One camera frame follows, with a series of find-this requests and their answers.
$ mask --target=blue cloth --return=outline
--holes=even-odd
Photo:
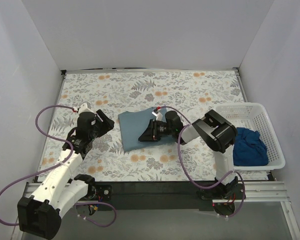
[[[143,134],[144,131],[147,129],[150,119],[156,118],[152,114],[153,109],[154,108],[150,107],[146,110],[138,112],[125,111],[118,115],[124,152],[129,152],[136,149],[143,149],[149,146],[159,146],[175,142],[172,136],[164,136],[161,138],[160,141],[156,142],[141,142],[138,140],[141,134]],[[160,109],[160,112],[163,115],[162,121],[165,122],[165,114],[167,112],[167,109],[162,108]]]
[[[237,127],[233,148],[233,164],[235,166],[265,166],[269,163],[267,147],[260,140],[260,133],[244,127]]]

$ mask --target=laundry basket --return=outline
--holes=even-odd
[[[234,169],[260,171],[282,169],[285,166],[284,155],[264,106],[252,102],[224,103],[216,105],[214,109],[236,127],[258,131],[260,139],[267,147],[268,165],[234,166]]]

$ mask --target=wall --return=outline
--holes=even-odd
[[[22,0],[60,69],[238,67],[273,0]]]
[[[0,0],[0,190],[35,172],[45,138],[35,128],[35,116],[53,104],[60,71],[20,0]],[[48,129],[51,113],[42,116]],[[17,219],[17,203],[25,181],[0,198],[0,216]],[[0,224],[0,239],[10,239],[13,227]]]
[[[284,180],[300,228],[300,0],[275,0],[239,68],[250,102],[265,106],[286,165]]]

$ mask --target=table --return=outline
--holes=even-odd
[[[87,103],[101,109],[115,121],[112,131],[97,138],[73,176],[89,174],[96,181],[187,181],[180,166],[177,144],[124,152],[118,114],[150,107],[171,106],[190,121],[201,118],[216,104],[244,102],[236,73],[227,71],[80,71],[64,79],[58,104],[78,107]],[[49,134],[66,138],[77,124],[78,115],[57,108]],[[51,167],[58,160],[62,142],[48,139],[38,170]],[[211,149],[200,138],[181,147],[185,167],[194,180],[213,180],[216,165]],[[42,182],[48,173],[38,176]],[[242,172],[245,180],[267,180],[265,171]]]

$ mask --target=white bin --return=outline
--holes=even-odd
[[[234,166],[234,169],[242,171],[269,171],[282,169],[285,166],[284,155],[264,106],[252,102],[224,103],[216,105],[214,109],[236,127],[258,131],[260,139],[267,147],[268,165]]]

